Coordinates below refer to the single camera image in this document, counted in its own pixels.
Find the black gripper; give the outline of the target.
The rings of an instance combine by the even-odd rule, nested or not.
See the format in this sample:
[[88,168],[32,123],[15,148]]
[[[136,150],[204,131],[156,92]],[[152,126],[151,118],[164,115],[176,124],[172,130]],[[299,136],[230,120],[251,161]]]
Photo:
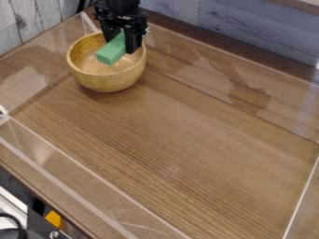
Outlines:
[[106,41],[110,42],[123,28],[126,53],[132,54],[140,48],[148,28],[148,16],[140,10],[140,0],[92,0],[92,6]]

